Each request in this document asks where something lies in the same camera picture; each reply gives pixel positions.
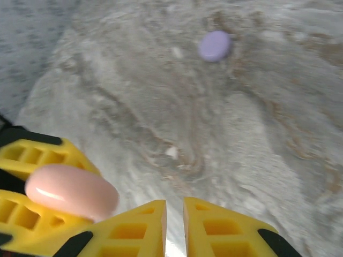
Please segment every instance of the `pink soap bar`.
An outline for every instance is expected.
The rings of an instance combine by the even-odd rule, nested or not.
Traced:
[[[40,205],[95,221],[111,217],[119,201],[116,188],[102,177],[62,164],[34,171],[25,192]]]

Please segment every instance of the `white marble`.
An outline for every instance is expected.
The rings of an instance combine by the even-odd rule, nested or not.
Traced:
[[[80,147],[118,212],[166,199],[167,256],[184,256],[187,195],[339,257],[341,24],[339,1],[83,0],[18,122]],[[197,43],[214,29],[235,44],[209,64]]]

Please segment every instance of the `purple soap bar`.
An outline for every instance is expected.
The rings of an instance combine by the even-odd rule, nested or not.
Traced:
[[[230,52],[231,38],[224,31],[212,31],[199,44],[200,56],[208,62],[218,62]]]

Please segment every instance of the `gray marble countertop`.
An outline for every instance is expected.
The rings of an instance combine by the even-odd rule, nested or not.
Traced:
[[[182,200],[273,226],[303,255],[343,252],[343,7],[336,1],[83,0],[18,123],[66,137],[121,194]],[[232,54],[197,43],[223,29]]]

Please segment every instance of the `soap bar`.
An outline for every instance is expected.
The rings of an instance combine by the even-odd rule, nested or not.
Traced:
[[[62,164],[35,170],[25,193],[35,203],[96,222],[111,217],[119,201],[116,188],[104,178]]]

